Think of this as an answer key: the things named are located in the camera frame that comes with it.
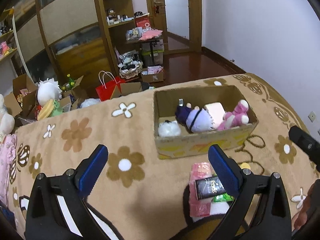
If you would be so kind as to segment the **person's right hand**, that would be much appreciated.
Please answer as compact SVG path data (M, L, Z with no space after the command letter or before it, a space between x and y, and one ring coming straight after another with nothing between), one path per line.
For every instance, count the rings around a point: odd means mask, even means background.
M308 220L307 211L310 209L311 206L311 195L313 192L313 188L315 187L315 183L319 181L317 179L308 190L308 194L306 196L306 199L303 202L301 210L294 215L294 217L291 220L292 224L292 230L299 230Z

